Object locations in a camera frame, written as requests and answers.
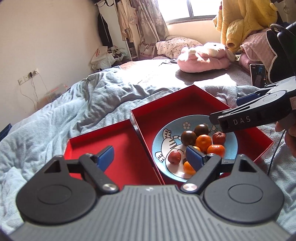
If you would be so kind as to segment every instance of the pink plush toy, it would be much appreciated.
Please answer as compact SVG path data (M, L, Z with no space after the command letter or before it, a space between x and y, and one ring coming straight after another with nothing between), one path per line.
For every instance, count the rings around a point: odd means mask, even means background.
M184 47L177 59L180 69L187 73L226 69L230 61L235 61L235 55L220 43L206 43L190 49Z

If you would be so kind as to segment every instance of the yellow fleece robe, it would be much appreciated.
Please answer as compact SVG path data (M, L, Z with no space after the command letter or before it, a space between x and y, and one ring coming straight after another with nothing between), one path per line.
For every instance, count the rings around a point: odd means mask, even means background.
M222 0L213 22L221 32L221 43L235 53L252 31L277 21L276 11L270 0Z

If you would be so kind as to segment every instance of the window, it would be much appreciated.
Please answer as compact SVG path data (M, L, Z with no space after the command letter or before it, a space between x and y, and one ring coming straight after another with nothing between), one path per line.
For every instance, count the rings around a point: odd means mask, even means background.
M167 23L193 19L214 18L221 0L158 0L158 6Z

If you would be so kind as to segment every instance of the red tray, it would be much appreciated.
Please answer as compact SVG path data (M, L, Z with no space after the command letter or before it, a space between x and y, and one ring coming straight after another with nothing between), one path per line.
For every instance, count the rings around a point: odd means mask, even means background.
M158 178L158 169L151 165L130 120L71 138L64 157L78 159L85 153L96 154L108 145L114 147L115 156L105 174L120 188L124 185L164 184Z
M171 121L187 115L210 115L213 112L229 109L229 106L219 101L208 92L191 85L132 110L133 119L139 128L145 149L152 158L152 143L161 128ZM273 141L257 128L236 131L238 153L246 154L259 164ZM161 174L166 184L177 184Z

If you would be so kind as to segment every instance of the bed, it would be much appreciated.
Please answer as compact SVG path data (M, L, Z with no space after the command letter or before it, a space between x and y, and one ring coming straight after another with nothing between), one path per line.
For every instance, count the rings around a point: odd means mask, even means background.
M235 64L229 70L188 74L172 60L129 62L88 76L15 124L0 142L0 228L9 234L22 224L15 205L17 192L53 156L64 153L69 138L128 119L130 110L192 84L230 107L236 106L238 97L257 90ZM281 134L274 131L274 124L259 128L278 143ZM268 167L272 153L262 168ZM285 195L278 223L290 233L296 231L295 166L282 140L271 178Z

